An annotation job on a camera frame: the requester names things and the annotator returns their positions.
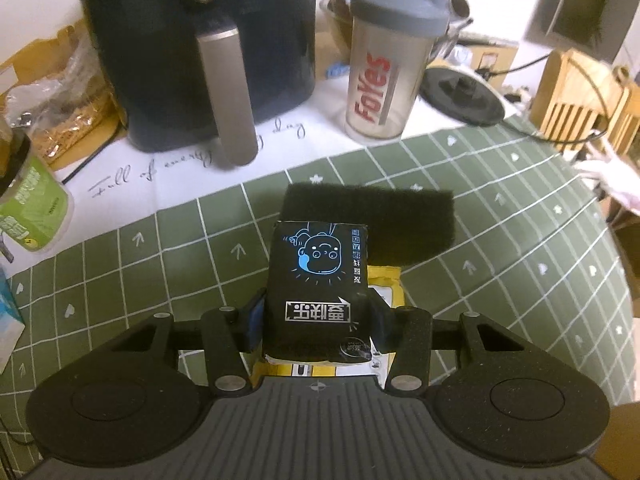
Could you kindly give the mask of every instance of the air fryer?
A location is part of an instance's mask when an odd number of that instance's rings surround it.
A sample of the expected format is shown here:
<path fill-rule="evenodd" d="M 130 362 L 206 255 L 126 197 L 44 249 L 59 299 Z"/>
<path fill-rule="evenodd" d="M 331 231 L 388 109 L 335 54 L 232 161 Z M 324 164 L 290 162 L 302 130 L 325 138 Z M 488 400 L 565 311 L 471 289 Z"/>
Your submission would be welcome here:
<path fill-rule="evenodd" d="M 145 152 L 220 137 L 229 161 L 254 123 L 314 88 L 316 0 L 82 0 L 131 142 Z"/>

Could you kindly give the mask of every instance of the black box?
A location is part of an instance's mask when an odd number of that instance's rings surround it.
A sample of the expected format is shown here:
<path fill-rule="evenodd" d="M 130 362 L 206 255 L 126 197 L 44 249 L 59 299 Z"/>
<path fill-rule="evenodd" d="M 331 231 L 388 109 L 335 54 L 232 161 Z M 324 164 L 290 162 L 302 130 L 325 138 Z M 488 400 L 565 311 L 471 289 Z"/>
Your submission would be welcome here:
<path fill-rule="evenodd" d="M 294 362 L 371 359 L 367 229 L 277 222 L 271 242 L 263 353 Z"/>

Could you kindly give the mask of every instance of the black cable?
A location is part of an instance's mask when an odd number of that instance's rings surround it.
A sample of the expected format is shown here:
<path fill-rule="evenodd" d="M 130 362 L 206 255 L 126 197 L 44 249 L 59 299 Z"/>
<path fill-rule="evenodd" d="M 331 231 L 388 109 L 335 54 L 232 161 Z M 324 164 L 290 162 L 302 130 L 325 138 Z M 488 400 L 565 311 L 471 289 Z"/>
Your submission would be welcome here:
<path fill-rule="evenodd" d="M 540 58 L 539 60 L 532 61 L 531 63 L 529 63 L 529 65 L 531 65 L 533 63 L 537 63 L 538 61 L 540 61 L 542 59 L 544 59 L 544 58 Z M 580 72 L 584 76 L 584 78 L 591 85 L 591 88 L 593 88 L 593 91 L 596 92 L 596 95 L 598 97 L 598 101 L 600 101 L 600 104 L 602 105 L 602 110 L 604 111 L 604 118 L 607 121 L 607 128 L 608 128 L 609 125 L 611 124 L 611 117 L 609 116 L 609 113 L 607 112 L 607 103 L 606 103 L 604 97 L 602 96 L 602 92 L 600 92 L 600 89 L 598 88 L 598 86 L 593 82 L 593 80 L 591 79 L 589 74 L 587 74 L 584 71 L 584 69 L 580 66 L 580 64 L 576 63 L 571 58 L 569 58 L 568 61 L 569 61 L 569 63 L 571 63 L 577 69 L 578 72 Z M 500 124 L 502 124 L 503 126 L 507 126 L 510 130 L 512 130 L 512 131 L 514 131 L 516 133 L 519 133 L 521 135 L 530 137 L 531 139 L 539 140 L 540 142 L 546 142 L 548 144 L 555 144 L 557 146 L 577 146 L 578 144 L 584 144 L 585 142 L 592 142 L 593 140 L 601 139 L 602 137 L 604 137 L 608 133 L 608 130 L 605 129 L 605 130 L 602 130 L 601 132 L 598 132 L 597 134 L 595 134 L 595 133 L 591 134 L 591 135 L 587 136 L 585 139 L 552 140 L 552 139 L 547 139 L 546 137 L 539 137 L 536 134 L 531 133 L 531 132 L 523 132 L 519 128 L 516 128 L 512 124 L 509 124 L 508 122 L 506 122 L 506 120 L 502 120 Z"/>
<path fill-rule="evenodd" d="M 607 135 L 608 131 L 604 130 L 603 132 L 599 132 L 597 134 L 591 134 L 590 136 L 586 137 L 585 139 L 574 139 L 574 140 L 551 140 L 551 139 L 547 139 L 546 137 L 539 137 L 537 136 L 535 133 L 530 133 L 530 132 L 523 132 L 522 130 L 516 128 L 515 126 L 513 126 L 513 124 L 509 124 L 506 120 L 502 120 L 500 123 L 500 126 L 506 126 L 508 129 L 530 137 L 531 139 L 534 140 L 539 140 L 540 142 L 545 142 L 547 144 L 556 144 L 558 146 L 576 146 L 578 144 L 583 144 L 585 142 L 591 142 L 592 140 L 598 140 L 601 139 L 602 137 L 604 137 L 605 135 Z"/>
<path fill-rule="evenodd" d="M 529 68 L 530 66 L 535 65 L 536 63 L 539 63 L 540 61 L 544 61 L 549 56 L 551 56 L 551 53 L 545 54 L 542 57 L 534 59 L 533 61 L 530 61 L 527 64 L 524 64 L 522 66 L 517 66 L 516 68 L 510 68 L 508 70 L 498 70 L 498 72 L 491 72 L 491 71 L 485 72 L 483 77 L 485 79 L 489 79 L 489 78 L 495 77 L 497 75 L 505 75 L 505 74 L 510 74 L 511 72 L 517 72 L 518 70 L 523 70 L 525 68 Z"/>
<path fill-rule="evenodd" d="M 2 429 L 6 431 L 6 434 L 9 436 L 9 438 L 13 440 L 18 446 L 33 446 L 35 444 L 34 440 L 18 440 L 14 436 L 14 434 L 11 433 L 11 431 L 9 431 L 9 428 L 4 423 L 4 420 L 2 420 L 1 416 L 0 416 L 0 426 L 2 426 Z"/>
<path fill-rule="evenodd" d="M 11 467 L 11 462 L 9 457 L 4 449 L 4 444 L 0 441 L 0 463 L 2 463 L 2 470 L 4 470 L 4 474 L 8 480 L 17 480 L 15 477 L 14 469 Z"/>
<path fill-rule="evenodd" d="M 97 150 L 95 150 L 91 155 L 89 155 L 85 160 L 83 160 L 80 165 L 75 168 L 71 173 L 69 173 L 63 180 L 62 180 L 62 184 L 66 184 L 67 182 L 69 182 L 73 177 L 75 177 L 78 173 L 80 173 L 80 171 L 82 171 L 82 169 L 92 160 L 94 160 L 94 158 L 98 155 L 100 155 L 100 152 L 102 150 L 104 150 L 107 146 L 109 146 L 114 140 L 115 138 L 118 136 L 118 134 L 120 133 L 120 129 L 122 128 L 122 123 L 118 123 L 118 126 L 116 127 L 115 131 L 111 134 L 111 137 L 109 137 L 107 140 L 105 140 L 99 147 Z"/>

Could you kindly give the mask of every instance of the white paper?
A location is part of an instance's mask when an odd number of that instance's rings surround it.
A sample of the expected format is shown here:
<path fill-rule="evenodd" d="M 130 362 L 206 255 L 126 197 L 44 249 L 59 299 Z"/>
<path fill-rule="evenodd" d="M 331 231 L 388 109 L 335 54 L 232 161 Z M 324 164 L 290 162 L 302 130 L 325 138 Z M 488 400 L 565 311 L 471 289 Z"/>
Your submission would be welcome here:
<path fill-rule="evenodd" d="M 13 276 L 89 238 L 123 227 L 159 209 L 235 186 L 255 178 L 362 148 L 345 133 L 348 77 L 320 81 L 304 104 L 256 127 L 260 152 L 247 166 L 225 163 L 218 140 L 164 153 L 143 153 L 128 139 L 107 147 L 66 186 L 74 199 L 69 227 L 52 248 L 29 253 L 4 236 L 14 262 L 4 266 Z M 508 115 L 512 107 L 506 107 Z M 437 112 L 420 98 L 402 138 L 462 126 Z M 358 139 L 367 145 L 389 141 Z M 73 164 L 59 171 L 62 180 Z"/>

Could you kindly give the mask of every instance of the black sponge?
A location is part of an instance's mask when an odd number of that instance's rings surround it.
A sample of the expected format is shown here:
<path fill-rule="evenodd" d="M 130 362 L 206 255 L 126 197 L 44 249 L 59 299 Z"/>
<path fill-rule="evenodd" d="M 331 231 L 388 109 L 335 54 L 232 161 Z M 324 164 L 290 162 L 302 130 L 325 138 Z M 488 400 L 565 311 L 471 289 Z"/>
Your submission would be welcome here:
<path fill-rule="evenodd" d="M 280 220 L 366 225 L 376 266 L 428 260 L 451 247 L 455 229 L 450 191 L 332 184 L 291 184 Z"/>

